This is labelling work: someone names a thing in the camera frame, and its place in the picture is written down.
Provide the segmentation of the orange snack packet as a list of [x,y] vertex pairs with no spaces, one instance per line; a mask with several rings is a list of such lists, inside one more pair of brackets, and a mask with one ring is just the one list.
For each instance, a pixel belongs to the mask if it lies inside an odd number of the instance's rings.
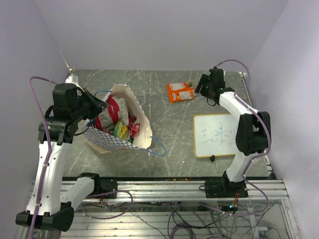
[[195,98],[195,89],[191,82],[171,83],[166,87],[171,104]]

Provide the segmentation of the red white snack bag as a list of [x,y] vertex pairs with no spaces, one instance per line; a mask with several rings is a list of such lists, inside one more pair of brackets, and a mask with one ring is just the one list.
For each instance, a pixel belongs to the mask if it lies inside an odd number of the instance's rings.
[[108,108],[98,115],[95,124],[99,130],[112,130],[118,120],[129,124],[129,112],[126,102],[121,97],[109,96],[107,98]]

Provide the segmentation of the blue checkered paper bag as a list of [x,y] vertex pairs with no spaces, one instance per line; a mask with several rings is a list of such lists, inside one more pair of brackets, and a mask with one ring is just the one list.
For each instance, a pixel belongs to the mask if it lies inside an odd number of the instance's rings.
[[166,148],[155,137],[139,101],[128,85],[114,84],[102,99],[108,106],[96,119],[87,120],[84,138],[88,144],[107,153],[115,150],[142,149],[165,156]]

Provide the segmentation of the green yellow candy bag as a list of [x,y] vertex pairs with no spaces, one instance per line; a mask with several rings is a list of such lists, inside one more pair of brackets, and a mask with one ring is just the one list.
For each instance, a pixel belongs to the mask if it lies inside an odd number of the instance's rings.
[[130,130],[126,124],[123,123],[123,121],[120,119],[116,123],[114,130],[113,130],[113,136],[120,138],[122,140],[127,140],[130,136]]

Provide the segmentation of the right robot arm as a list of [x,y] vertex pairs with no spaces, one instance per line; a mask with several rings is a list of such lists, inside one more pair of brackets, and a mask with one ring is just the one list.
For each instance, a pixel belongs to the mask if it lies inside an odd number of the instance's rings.
[[268,112],[249,106],[231,87],[225,86],[224,71],[214,67],[203,74],[195,89],[208,100],[225,108],[238,122],[235,143],[238,151],[222,177],[213,178],[200,189],[208,198],[247,197],[246,172],[251,162],[268,153],[271,147],[271,120]]

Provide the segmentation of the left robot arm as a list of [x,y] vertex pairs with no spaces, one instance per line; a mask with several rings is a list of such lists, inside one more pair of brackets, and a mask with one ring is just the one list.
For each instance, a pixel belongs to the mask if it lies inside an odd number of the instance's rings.
[[56,85],[52,97],[53,105],[41,111],[39,164],[32,196],[26,209],[16,215],[15,223],[30,229],[66,232],[82,200],[98,197],[102,186],[98,174],[81,173],[76,183],[61,194],[65,157],[78,136],[78,123],[94,120],[108,104],[74,83]]

